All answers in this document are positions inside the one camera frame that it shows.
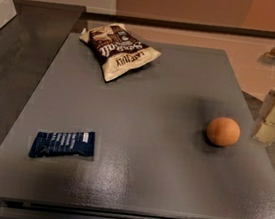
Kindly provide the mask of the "orange fruit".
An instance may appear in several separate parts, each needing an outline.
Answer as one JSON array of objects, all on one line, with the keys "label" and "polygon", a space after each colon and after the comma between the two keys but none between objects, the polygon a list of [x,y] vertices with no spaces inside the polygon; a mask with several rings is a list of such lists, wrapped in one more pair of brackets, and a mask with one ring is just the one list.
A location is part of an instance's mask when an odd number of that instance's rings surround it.
[{"label": "orange fruit", "polygon": [[206,135],[212,144],[224,147],[236,144],[240,138],[239,124],[229,117],[218,117],[208,123]]}]

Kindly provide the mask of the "brown and cream chip bag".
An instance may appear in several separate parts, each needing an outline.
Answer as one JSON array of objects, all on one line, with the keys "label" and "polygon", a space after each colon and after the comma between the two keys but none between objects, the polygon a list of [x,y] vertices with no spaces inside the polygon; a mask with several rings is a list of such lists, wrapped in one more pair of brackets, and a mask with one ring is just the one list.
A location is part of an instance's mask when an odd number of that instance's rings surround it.
[{"label": "brown and cream chip bag", "polygon": [[94,50],[106,82],[161,56],[156,49],[132,36],[120,23],[95,27],[85,31],[79,39]]}]

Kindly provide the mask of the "dark blue snack bar wrapper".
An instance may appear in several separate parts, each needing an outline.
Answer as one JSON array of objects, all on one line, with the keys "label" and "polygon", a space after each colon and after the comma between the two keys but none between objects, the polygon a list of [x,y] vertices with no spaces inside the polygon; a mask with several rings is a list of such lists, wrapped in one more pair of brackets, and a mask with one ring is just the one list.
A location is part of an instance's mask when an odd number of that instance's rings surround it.
[{"label": "dark blue snack bar wrapper", "polygon": [[81,155],[92,157],[96,134],[94,132],[39,132],[32,143],[29,158]]}]

